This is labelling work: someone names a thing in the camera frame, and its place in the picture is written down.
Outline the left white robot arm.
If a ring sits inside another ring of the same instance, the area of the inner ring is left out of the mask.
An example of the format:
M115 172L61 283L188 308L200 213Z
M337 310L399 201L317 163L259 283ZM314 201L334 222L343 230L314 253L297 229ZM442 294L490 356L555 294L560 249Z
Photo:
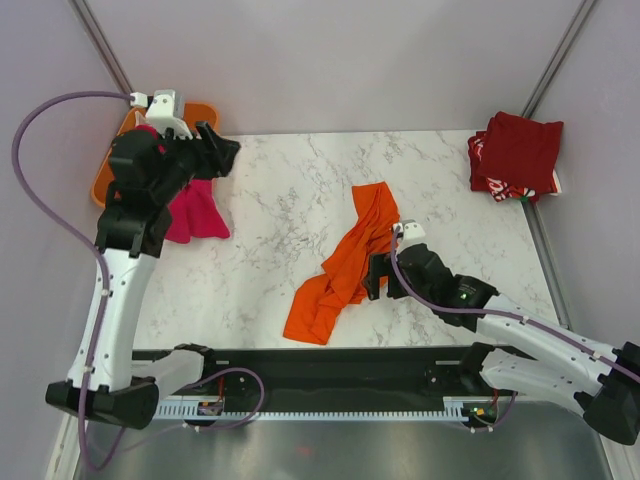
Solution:
M240 150L199 121L191 137L136 127L112 142L113 179L93 242L96 286L81 345L45 401L77 418L141 430L165 397L187 387L208 393L219 369L210 349L182 344L137 369L134 336L142 300L172 222L170 203L195 179L227 176Z

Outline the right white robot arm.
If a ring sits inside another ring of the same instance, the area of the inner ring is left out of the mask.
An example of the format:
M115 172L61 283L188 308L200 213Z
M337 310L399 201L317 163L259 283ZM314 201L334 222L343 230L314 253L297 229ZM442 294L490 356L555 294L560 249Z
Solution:
M458 368L467 392L487 387L554 403L622 445L639 438L639 347L597 342L566 331L515 304L494 286L454 274L423 243L368 260L370 299L411 297L444 323L495 340L474 343Z

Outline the orange t shirt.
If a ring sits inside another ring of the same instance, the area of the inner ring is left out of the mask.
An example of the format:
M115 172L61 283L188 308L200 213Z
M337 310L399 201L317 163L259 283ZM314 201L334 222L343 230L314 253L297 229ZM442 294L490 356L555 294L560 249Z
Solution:
M322 263L323 273L297 289L283 331L288 340L327 344L341 312L367 296L369 257L390 249L400 216L387 183L354 186L352 196L357 221Z

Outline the pink t shirt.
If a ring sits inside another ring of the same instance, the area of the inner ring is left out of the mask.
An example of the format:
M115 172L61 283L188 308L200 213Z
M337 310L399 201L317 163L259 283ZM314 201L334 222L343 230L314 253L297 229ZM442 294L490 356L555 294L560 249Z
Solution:
M170 203L172 223L165 239L188 244L193 238L231 237L213 196L212 180L193 179Z

